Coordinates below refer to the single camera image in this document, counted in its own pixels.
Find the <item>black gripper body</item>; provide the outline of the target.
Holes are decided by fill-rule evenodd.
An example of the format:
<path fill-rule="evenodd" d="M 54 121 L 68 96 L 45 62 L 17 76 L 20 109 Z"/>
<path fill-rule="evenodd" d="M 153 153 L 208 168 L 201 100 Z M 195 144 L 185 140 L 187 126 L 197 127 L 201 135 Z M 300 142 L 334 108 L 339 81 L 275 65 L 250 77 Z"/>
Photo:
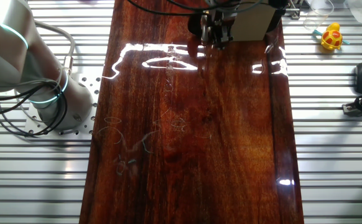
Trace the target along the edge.
<path fill-rule="evenodd" d="M 216 35 L 229 35 L 233 25 L 233 13 L 212 10 L 213 31 Z"/>

